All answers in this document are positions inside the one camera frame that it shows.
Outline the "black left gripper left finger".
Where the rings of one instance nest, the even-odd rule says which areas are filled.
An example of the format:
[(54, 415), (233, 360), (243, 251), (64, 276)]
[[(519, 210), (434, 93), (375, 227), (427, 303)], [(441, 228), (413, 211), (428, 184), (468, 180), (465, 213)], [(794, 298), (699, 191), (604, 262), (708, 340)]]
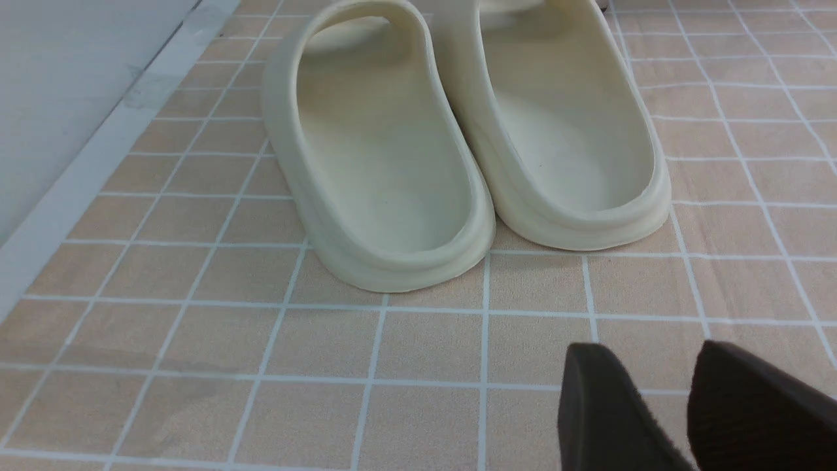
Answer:
[(557, 436), (562, 470), (693, 470), (624, 364), (599, 343), (567, 348)]

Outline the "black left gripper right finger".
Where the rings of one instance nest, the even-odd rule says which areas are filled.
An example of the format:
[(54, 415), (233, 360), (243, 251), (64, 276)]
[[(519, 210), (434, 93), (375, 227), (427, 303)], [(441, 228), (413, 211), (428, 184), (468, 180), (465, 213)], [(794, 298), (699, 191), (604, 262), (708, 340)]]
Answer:
[(702, 470), (834, 470), (836, 403), (734, 343), (706, 340), (687, 436)]

